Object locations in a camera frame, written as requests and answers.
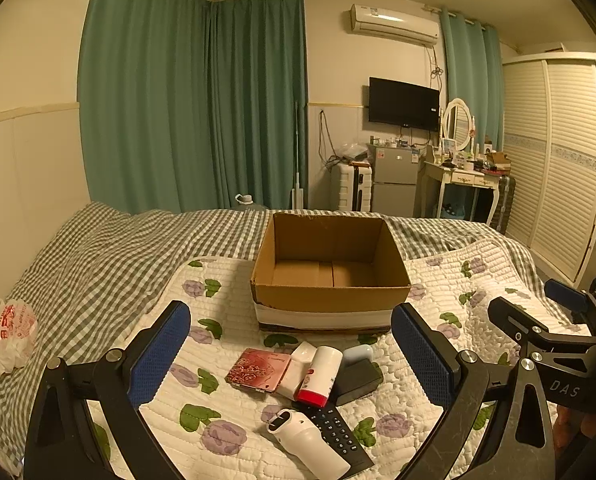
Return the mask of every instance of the louvered door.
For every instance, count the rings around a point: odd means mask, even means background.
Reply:
[[[507,234],[523,244],[536,223],[547,143],[547,93],[542,61],[504,66],[505,153],[516,192]]]
[[[596,216],[596,64],[547,60],[551,147],[530,247],[571,281]]]

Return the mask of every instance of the textured blue pad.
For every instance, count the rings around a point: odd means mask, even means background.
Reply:
[[[544,295],[572,312],[583,314],[587,311],[587,297],[575,288],[556,280],[544,283]]]
[[[401,305],[391,313],[391,333],[430,402],[445,410],[449,408],[455,398],[451,370],[437,354],[418,323]]]
[[[189,307],[175,301],[173,314],[153,337],[140,359],[131,369],[130,388],[127,395],[135,409],[151,402],[169,371],[175,356],[187,339],[191,326]]]

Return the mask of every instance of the vanity table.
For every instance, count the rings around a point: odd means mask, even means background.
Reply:
[[[427,187],[429,179],[437,180],[440,182],[440,195],[438,196],[438,207],[435,213],[436,218],[440,218],[440,211],[443,208],[444,198],[444,186],[447,184],[457,184],[459,186],[469,186],[475,188],[473,194],[473,205],[472,212],[469,220],[473,220],[473,214],[476,209],[476,202],[478,201],[478,193],[480,189],[491,189],[494,192],[494,200],[489,210],[489,216],[487,217],[487,225],[491,224],[491,219],[494,216],[496,207],[498,206],[498,199],[500,198],[500,192],[498,190],[498,180],[500,179],[497,175],[482,173],[481,171],[470,171],[470,170],[458,170],[456,168],[445,168],[439,164],[434,164],[425,160],[423,168],[422,178],[422,215],[425,216],[425,209],[427,206]]]

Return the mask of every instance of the oval mirror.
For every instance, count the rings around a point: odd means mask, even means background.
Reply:
[[[472,114],[462,99],[454,99],[447,105],[443,115],[443,137],[456,140],[456,150],[464,150],[470,143],[469,132],[473,129]]]

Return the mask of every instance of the flat screen tv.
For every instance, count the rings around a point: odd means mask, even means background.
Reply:
[[[369,120],[437,132],[440,92],[425,86],[369,78]]]

